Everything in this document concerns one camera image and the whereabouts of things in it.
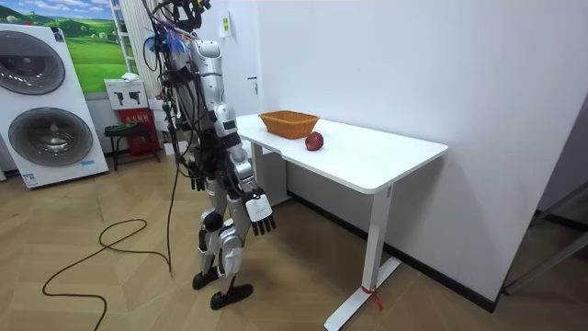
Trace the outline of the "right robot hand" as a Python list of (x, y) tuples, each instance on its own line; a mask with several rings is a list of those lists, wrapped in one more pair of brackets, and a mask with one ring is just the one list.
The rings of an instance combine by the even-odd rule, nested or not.
[(273, 211), (263, 188), (258, 187), (246, 192), (243, 201), (254, 236), (264, 235), (276, 229)]

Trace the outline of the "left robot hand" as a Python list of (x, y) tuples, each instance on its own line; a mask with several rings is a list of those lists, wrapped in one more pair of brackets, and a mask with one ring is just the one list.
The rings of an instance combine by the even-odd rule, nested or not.
[(196, 191), (206, 189), (206, 171), (202, 165), (196, 161), (187, 163), (188, 175), (190, 177), (191, 188)]

